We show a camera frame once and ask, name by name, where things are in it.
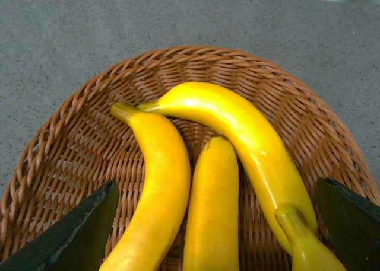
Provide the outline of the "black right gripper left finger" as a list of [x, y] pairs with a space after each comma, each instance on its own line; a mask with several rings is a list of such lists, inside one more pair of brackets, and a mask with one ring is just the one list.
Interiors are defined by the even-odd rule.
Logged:
[[1, 262], [1, 270], [99, 270], [118, 200], [116, 182], [105, 182], [45, 232]]

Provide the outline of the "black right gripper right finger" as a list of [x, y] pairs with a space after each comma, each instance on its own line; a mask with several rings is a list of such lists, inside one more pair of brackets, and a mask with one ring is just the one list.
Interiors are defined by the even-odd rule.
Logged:
[[333, 178], [318, 178], [318, 209], [347, 270], [379, 270], [379, 206]]

